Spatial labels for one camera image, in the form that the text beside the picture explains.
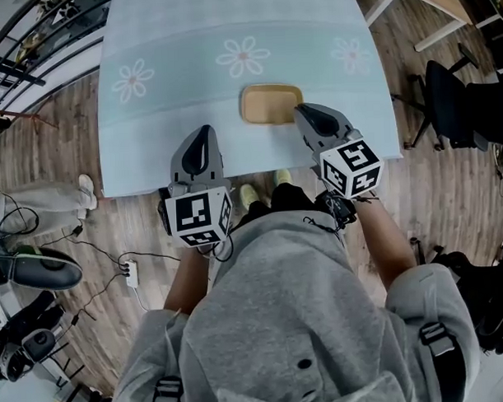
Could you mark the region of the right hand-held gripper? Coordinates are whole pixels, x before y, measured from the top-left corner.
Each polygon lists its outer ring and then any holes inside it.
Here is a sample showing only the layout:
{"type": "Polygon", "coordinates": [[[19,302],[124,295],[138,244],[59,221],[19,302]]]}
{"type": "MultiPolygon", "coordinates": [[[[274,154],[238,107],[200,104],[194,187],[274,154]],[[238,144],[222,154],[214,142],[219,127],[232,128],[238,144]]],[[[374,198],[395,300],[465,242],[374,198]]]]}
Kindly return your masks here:
{"type": "Polygon", "coordinates": [[[384,161],[367,145],[358,129],[349,129],[342,112],[314,103],[299,104],[294,110],[297,128],[313,150],[317,176],[344,199],[358,198],[376,188],[381,180],[384,161]],[[338,136],[341,128],[348,129],[338,136]],[[332,139],[324,146],[321,137],[332,139]]]}

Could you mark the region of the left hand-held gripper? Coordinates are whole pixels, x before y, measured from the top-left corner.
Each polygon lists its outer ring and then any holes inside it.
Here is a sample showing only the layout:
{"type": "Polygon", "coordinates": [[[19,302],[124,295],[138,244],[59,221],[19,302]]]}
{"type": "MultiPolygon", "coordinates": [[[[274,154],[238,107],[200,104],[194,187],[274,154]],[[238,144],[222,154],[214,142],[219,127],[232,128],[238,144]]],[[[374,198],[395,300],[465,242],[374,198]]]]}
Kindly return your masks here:
{"type": "Polygon", "coordinates": [[[233,203],[216,130],[206,124],[193,131],[175,151],[171,170],[169,197],[163,202],[170,235],[188,248],[223,242],[233,203]]]}

